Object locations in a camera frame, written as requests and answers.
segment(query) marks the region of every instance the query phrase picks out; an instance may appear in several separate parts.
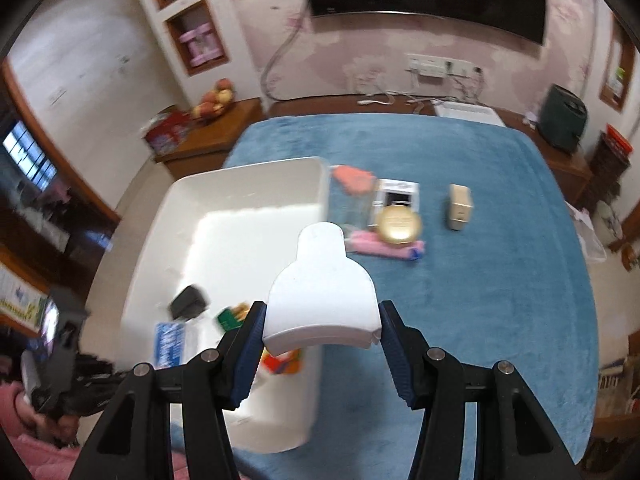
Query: silver bolt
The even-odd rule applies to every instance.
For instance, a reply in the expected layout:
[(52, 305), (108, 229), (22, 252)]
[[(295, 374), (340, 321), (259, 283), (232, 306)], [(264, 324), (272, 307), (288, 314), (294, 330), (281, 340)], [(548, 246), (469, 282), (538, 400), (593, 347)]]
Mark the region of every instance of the silver bolt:
[(206, 349), (202, 354), (200, 354), (200, 358), (206, 362), (206, 363), (210, 363), (212, 361), (215, 361), (218, 357), (219, 357), (220, 353), (213, 349), (213, 348), (209, 348)]
[(515, 369), (516, 368), (508, 361), (500, 361), (498, 363), (498, 370), (500, 370), (505, 375), (513, 374), (513, 371)]
[(447, 355), (445, 351), (437, 346), (432, 346), (427, 350), (427, 356), (434, 361), (442, 361), (445, 355)]
[(149, 370), (151, 370), (151, 366), (146, 363), (140, 363), (133, 367), (133, 374), (137, 377), (143, 377), (149, 373)]

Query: person's hand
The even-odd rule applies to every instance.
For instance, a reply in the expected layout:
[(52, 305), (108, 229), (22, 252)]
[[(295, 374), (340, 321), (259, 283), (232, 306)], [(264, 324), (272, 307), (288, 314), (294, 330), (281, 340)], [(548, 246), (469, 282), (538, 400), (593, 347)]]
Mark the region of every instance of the person's hand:
[(15, 397), (15, 411), (22, 423), (30, 430), (55, 437), (66, 444), (76, 439), (80, 422), (78, 416), (63, 415), (55, 421), (42, 413), (36, 413), (33, 406), (24, 400), (23, 395)]

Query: blue cloth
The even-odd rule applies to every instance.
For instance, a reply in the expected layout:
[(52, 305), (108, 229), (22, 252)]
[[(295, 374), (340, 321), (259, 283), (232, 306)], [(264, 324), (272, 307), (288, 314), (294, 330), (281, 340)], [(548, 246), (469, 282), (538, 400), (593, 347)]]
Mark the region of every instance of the blue cloth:
[[(598, 343), (591, 285), (562, 194), (521, 132), (396, 114), (271, 119), (251, 126), (226, 166), (321, 156), (380, 178), (420, 183), (417, 262), (351, 255), (408, 326), (459, 361), (513, 362), (575, 461), (586, 448), (596, 397)], [(445, 224), (449, 184), (469, 186), (471, 222)], [(330, 220), (347, 199), (333, 182)], [(326, 346), (311, 439), (276, 454), (237, 455), (273, 480), (406, 478), (422, 412), (396, 394), (382, 348)], [(467, 409), (460, 478), (473, 477), (475, 407)]]

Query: floral wallpaper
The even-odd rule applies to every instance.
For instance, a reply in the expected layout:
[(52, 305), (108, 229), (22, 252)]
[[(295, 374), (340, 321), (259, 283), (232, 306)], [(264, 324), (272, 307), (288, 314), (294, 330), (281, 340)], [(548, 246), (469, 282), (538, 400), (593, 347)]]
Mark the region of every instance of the floral wallpaper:
[[(261, 72), (296, 27), (305, 0), (232, 1)], [(409, 91), (404, 54), (430, 54), (482, 67), (482, 102), (520, 113), (537, 110), (551, 83), (581, 92), (594, 35), (593, 0), (547, 0), (547, 7), (543, 46), (484, 25), (432, 16), (304, 16), (268, 85), (279, 98), (369, 92), (376, 80), (385, 89)], [(416, 93), (449, 94), (449, 85), (423, 82)]]

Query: blue gripper pad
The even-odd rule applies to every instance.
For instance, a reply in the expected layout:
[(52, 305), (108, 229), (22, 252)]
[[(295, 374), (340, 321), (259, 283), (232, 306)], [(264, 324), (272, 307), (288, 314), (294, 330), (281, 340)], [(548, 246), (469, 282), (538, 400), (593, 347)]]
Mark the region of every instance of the blue gripper pad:
[[(390, 307), (385, 307), (385, 303), (390, 304)], [(406, 402), (407, 406), (412, 407), (415, 403), (416, 395), (413, 388), (411, 363), (404, 352), (400, 337), (396, 332), (396, 326), (391, 321), (390, 313), (387, 309), (393, 309), (393, 314), (399, 319), (398, 313), (390, 301), (382, 301), (378, 308), (380, 310), (380, 321), (382, 322), (380, 342), (385, 353), (386, 364), (391, 371), (391, 377), (394, 380), (398, 396)]]
[(252, 306), (252, 310), (258, 308), (258, 315), (255, 319), (254, 326), (247, 336), (247, 340), (242, 347), (240, 357), (236, 361), (234, 368), (234, 386), (231, 389), (229, 400), (237, 408), (240, 402), (249, 396), (251, 385), (254, 382), (255, 372), (260, 364), (262, 357), (262, 330), (264, 329), (264, 318), (267, 314), (267, 306), (262, 303)]

